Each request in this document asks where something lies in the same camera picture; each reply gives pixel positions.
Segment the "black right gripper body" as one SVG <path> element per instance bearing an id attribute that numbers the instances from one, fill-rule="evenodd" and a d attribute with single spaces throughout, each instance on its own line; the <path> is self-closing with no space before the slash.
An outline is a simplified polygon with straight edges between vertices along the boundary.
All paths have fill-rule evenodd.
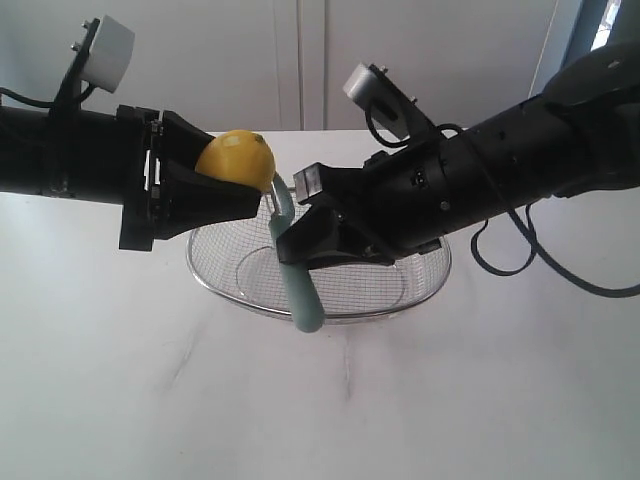
<path id="1" fill-rule="evenodd" d="M 495 215 L 495 138 L 455 135 L 379 151 L 346 174 L 344 226 L 356 255 L 412 255 Z"/>

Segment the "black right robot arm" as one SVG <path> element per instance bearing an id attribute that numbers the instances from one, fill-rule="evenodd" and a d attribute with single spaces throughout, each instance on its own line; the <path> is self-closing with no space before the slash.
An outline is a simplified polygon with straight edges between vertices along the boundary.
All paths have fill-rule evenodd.
<path id="1" fill-rule="evenodd" d="M 391 265 L 438 238 L 543 198 L 639 183 L 639 46 L 593 50 L 536 96 L 446 137 L 429 132 L 360 168 L 294 178 L 306 212 L 277 240 L 310 269 Z"/>

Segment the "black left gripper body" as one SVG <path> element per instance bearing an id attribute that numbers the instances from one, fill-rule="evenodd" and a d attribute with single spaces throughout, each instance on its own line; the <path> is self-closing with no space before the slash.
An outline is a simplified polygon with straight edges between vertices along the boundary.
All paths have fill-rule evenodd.
<path id="1" fill-rule="evenodd" d="M 160 112 L 119 105 L 116 119 L 127 128 L 119 248 L 151 251 L 158 203 L 152 193 L 157 187 L 157 149 L 162 135 Z"/>

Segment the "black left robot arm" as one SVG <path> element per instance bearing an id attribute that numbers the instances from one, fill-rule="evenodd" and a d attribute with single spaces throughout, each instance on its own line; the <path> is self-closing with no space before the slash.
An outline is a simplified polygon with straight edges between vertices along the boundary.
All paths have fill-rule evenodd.
<path id="1" fill-rule="evenodd" d="M 157 240 L 256 216 L 259 190 L 196 172 L 212 139 L 172 111 L 2 107 L 1 189 L 119 205 L 120 248 L 149 251 Z"/>

